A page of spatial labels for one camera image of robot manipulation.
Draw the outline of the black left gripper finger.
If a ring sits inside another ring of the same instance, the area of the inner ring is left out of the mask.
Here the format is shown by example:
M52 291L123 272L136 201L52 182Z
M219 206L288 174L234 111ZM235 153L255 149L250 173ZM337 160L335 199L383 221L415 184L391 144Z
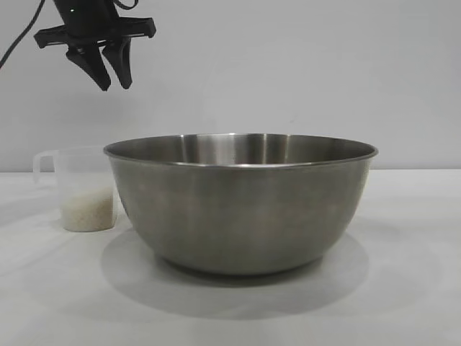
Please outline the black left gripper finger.
M102 91L109 89L110 77L97 45L70 46L66 57L84 71Z
M103 56L111 65L123 89L129 89L133 83L130 67L130 45L130 37L121 37L108 41L102 50Z

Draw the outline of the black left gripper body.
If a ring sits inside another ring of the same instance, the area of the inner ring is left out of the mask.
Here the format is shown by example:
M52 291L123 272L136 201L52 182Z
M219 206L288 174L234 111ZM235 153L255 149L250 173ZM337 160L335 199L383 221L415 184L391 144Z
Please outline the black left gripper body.
M121 38L149 37L156 34L152 18L121 17L117 8L129 9L120 1L55 1L63 24L39 30L34 39L39 47L81 46Z

